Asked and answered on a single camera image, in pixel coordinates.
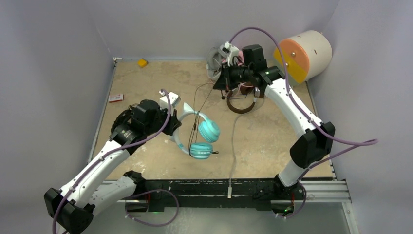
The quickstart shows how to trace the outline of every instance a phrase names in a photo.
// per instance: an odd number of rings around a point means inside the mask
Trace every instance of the cylindrical container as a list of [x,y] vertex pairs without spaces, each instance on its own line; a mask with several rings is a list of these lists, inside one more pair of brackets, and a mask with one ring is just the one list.
[[[307,31],[284,39],[280,47],[287,63],[290,85],[301,84],[324,71],[331,61],[333,51],[328,40],[319,32]],[[274,58],[282,64],[276,48]]]

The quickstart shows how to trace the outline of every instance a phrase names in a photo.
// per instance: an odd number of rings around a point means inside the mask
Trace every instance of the table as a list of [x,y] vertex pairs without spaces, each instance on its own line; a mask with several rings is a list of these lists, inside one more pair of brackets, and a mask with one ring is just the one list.
[[[125,100],[107,104],[94,156],[108,140],[113,121],[129,105],[143,99],[158,101],[159,90],[164,88],[180,95],[182,100],[177,107],[180,115],[183,103],[193,107],[195,89],[208,82],[210,80],[203,61],[150,62],[144,68],[140,68],[136,62],[118,63],[110,94],[122,93]],[[199,88],[195,100],[196,110],[201,107],[211,89],[212,84]],[[314,111],[306,83],[294,87],[294,91]],[[232,103],[237,108],[244,108],[251,104],[252,99],[252,95],[249,95]],[[268,98],[259,99],[256,106],[261,106],[263,101],[260,109],[237,121],[234,135],[237,166],[234,178],[274,177],[290,160],[289,149],[297,140],[296,134],[285,116]],[[214,150],[219,151],[219,154],[211,155],[207,160],[193,159],[169,141],[169,136],[160,134],[121,163],[107,180],[117,180],[130,170],[141,172],[146,179],[229,178],[233,162],[231,133],[238,114],[228,109],[226,100],[221,99],[221,92],[217,90],[212,90],[202,112],[221,128],[219,140],[213,143]],[[185,118],[180,128],[182,142],[188,142],[192,126],[193,118]],[[198,142],[203,142],[200,135]],[[332,169],[329,162],[325,162],[306,176],[332,177]]]

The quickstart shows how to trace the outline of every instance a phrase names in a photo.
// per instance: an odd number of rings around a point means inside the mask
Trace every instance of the yellow block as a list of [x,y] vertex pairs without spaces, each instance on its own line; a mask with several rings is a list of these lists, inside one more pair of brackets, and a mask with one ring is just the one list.
[[[303,70],[289,54],[285,53],[284,51],[282,52],[282,54],[284,55],[285,62],[288,63],[287,70],[289,76],[296,80],[298,84],[303,83],[307,76],[305,70]],[[282,64],[281,55],[277,48],[274,51],[274,58],[279,64]]]
[[148,61],[146,61],[144,59],[141,59],[141,60],[138,61],[138,65],[140,67],[145,67],[147,64],[148,64]]

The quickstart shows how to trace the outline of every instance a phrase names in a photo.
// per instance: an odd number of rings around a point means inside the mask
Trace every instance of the small red and white box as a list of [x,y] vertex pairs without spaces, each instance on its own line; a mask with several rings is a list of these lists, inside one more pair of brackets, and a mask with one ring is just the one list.
[[109,95],[109,103],[123,101],[123,94]]

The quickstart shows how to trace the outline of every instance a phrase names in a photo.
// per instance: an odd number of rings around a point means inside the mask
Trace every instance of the cable connector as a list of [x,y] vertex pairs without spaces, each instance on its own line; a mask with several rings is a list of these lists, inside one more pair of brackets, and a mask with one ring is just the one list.
[[228,187],[228,199],[232,197],[232,187]]

